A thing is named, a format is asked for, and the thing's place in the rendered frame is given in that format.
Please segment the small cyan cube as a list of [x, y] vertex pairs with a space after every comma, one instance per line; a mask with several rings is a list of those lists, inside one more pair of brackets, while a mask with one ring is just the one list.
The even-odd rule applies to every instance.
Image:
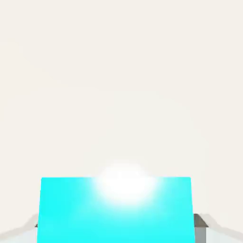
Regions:
[[37, 243], [195, 243], [191, 180], [42, 178]]

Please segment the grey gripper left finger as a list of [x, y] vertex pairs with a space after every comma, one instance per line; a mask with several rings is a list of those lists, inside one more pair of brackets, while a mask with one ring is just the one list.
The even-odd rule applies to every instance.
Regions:
[[37, 243], [37, 221], [35, 214], [23, 226], [0, 234], [0, 243]]

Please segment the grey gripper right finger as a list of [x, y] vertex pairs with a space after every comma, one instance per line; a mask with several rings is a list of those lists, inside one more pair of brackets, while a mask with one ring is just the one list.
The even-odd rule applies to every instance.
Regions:
[[222, 227], [209, 214], [194, 214], [195, 243], [243, 243], [243, 233]]

